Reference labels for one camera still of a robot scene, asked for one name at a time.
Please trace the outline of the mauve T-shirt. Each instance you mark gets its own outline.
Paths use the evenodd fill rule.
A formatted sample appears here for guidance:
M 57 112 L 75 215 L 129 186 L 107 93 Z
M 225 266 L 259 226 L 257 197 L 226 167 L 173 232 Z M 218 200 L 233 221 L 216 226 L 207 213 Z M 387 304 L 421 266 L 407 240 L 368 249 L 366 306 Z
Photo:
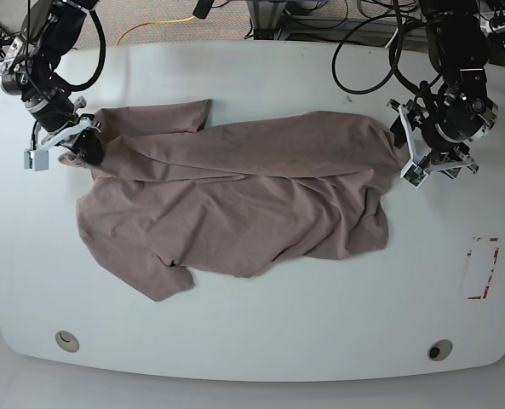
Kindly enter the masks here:
M 251 278 L 388 242 L 382 195 L 408 161 L 383 124 L 344 112 L 208 126 L 207 100 L 104 108 L 104 158 L 77 201 L 97 263 L 153 301 L 193 269 Z

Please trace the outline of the red tape rectangle marker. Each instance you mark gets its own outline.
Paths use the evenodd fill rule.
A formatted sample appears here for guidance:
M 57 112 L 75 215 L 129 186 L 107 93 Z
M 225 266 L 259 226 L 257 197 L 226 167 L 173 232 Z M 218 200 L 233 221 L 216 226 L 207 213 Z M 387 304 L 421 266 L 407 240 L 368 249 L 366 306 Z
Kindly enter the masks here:
M 467 300 L 486 299 L 496 268 L 501 240 L 498 237 L 473 237 L 466 255 L 462 294 Z

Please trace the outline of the aluminium frame stand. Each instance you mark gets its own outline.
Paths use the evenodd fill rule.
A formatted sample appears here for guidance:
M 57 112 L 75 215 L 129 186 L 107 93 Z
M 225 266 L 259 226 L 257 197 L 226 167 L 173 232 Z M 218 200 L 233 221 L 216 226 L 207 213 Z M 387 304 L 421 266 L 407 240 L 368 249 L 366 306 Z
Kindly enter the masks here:
M 284 24 L 281 22 L 290 1 L 246 1 L 253 40 L 279 40 Z

